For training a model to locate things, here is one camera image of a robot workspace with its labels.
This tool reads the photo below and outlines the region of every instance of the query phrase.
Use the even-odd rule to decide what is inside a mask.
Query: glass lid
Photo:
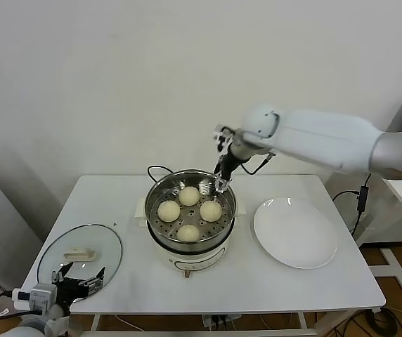
[[[105,267],[103,286],[113,278],[122,260],[123,248],[117,233],[104,225],[83,225],[57,238],[41,257],[37,282],[51,283],[51,273],[70,262],[65,275],[74,279],[95,277]]]

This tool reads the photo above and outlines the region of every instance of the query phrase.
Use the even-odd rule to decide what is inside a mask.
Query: wooden floor
[[[378,249],[361,249],[367,262],[371,265],[385,264],[385,261]],[[395,256],[398,258],[399,263],[402,265],[402,247],[393,249]],[[377,279],[382,291],[387,298],[387,307],[398,308],[402,310],[402,289],[398,285],[397,281],[393,277],[379,278]],[[396,312],[396,316],[402,323],[402,314]],[[297,328],[298,321],[295,315],[290,318],[290,315],[262,315],[267,325],[272,329],[286,329]],[[89,330],[91,327],[92,316],[74,315],[72,316],[72,325],[80,326],[83,330]],[[205,328],[202,325],[201,316],[199,315],[187,315],[187,316],[121,316],[122,319],[135,324],[147,331],[204,331]],[[314,314],[308,314],[306,320],[309,326],[313,326]],[[370,327],[366,324],[365,318],[360,316],[356,320],[364,328],[366,328],[372,336],[378,336]],[[12,329],[19,322],[19,319],[10,319],[6,321],[0,321],[0,333]],[[261,321],[258,315],[244,315],[242,318],[234,321],[235,326],[239,330],[262,330],[266,329],[264,323]],[[104,331],[132,331],[134,330],[130,326],[120,322],[114,316],[102,316],[99,324],[99,330]],[[354,323],[350,323],[347,329],[346,336],[348,337],[360,337],[367,336],[362,330],[360,330]]]

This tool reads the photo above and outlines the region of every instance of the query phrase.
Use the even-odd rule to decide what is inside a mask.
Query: white wall
[[[0,1],[0,186],[42,236],[81,174],[212,169],[260,102],[387,127],[402,1]]]

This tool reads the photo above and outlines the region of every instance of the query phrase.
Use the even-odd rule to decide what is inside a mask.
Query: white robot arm
[[[402,132],[382,132],[360,117],[261,105],[245,116],[238,130],[217,126],[216,139],[220,148],[231,140],[215,170],[220,191],[240,164],[269,152],[343,173],[374,172],[402,179]]]

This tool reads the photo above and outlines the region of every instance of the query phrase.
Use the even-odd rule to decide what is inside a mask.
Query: steamed bun
[[[200,230],[194,225],[184,225],[176,233],[178,240],[196,242],[200,239]]]
[[[162,202],[157,209],[159,219],[166,223],[175,221],[179,218],[180,213],[181,210],[178,203],[172,200]]]
[[[179,201],[184,206],[193,206],[200,200],[200,192],[195,187],[185,187],[179,193]]]
[[[200,215],[204,220],[213,223],[221,218],[221,205],[216,201],[206,201],[201,205]]]

